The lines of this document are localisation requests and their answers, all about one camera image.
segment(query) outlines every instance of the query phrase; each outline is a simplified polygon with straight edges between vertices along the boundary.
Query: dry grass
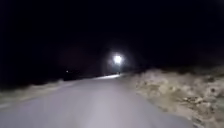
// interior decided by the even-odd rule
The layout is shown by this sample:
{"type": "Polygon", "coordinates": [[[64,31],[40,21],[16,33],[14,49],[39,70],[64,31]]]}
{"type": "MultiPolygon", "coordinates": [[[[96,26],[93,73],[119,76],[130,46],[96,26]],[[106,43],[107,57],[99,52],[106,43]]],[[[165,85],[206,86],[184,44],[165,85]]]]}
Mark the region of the dry grass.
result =
{"type": "Polygon", "coordinates": [[[198,128],[224,128],[224,77],[151,70],[129,80],[137,93],[198,128]]]}
{"type": "Polygon", "coordinates": [[[11,106],[12,104],[36,98],[49,92],[59,89],[61,84],[65,82],[59,80],[58,82],[48,83],[41,86],[32,85],[26,89],[14,90],[11,92],[0,92],[0,109],[11,106]]]}

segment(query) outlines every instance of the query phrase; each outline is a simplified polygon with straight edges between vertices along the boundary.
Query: lamp post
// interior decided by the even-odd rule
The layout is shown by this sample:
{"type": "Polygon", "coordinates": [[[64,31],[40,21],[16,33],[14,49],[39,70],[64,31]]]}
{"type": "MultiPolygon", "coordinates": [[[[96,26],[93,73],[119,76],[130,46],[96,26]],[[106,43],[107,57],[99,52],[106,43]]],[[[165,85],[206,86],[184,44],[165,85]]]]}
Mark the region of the lamp post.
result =
{"type": "Polygon", "coordinates": [[[115,54],[113,56],[113,62],[115,64],[115,66],[117,66],[118,74],[119,74],[121,72],[121,66],[122,66],[122,64],[124,62],[124,58],[121,55],[119,55],[119,54],[115,54]]]}

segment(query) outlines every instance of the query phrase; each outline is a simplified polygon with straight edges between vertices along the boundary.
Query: street light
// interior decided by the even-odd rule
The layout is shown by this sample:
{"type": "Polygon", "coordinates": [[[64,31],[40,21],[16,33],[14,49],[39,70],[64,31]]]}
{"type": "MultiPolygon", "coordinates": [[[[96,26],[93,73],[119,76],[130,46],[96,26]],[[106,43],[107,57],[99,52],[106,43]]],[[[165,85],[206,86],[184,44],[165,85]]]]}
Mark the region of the street light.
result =
{"type": "Polygon", "coordinates": [[[121,55],[114,55],[113,61],[116,65],[120,66],[123,63],[123,57],[121,55]]]}

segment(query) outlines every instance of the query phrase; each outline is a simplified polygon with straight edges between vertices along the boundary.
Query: night sky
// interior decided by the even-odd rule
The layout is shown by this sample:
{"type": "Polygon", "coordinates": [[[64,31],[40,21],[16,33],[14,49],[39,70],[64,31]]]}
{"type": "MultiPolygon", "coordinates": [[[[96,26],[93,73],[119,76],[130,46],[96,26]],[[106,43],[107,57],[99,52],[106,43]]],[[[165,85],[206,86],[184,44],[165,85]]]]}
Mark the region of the night sky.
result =
{"type": "Polygon", "coordinates": [[[224,1],[0,1],[3,88],[109,73],[222,63],[224,1]]]}

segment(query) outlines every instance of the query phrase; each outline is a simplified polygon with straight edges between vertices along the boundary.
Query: vegetation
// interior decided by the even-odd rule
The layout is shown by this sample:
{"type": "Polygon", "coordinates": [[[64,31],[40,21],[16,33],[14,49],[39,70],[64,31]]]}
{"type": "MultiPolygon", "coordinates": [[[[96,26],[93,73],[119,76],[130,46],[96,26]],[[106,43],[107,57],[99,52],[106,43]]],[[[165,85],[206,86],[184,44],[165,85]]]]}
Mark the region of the vegetation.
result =
{"type": "Polygon", "coordinates": [[[184,74],[150,70],[132,76],[129,84],[163,111],[185,117],[198,128],[223,128],[224,76],[221,69],[184,74]]]}

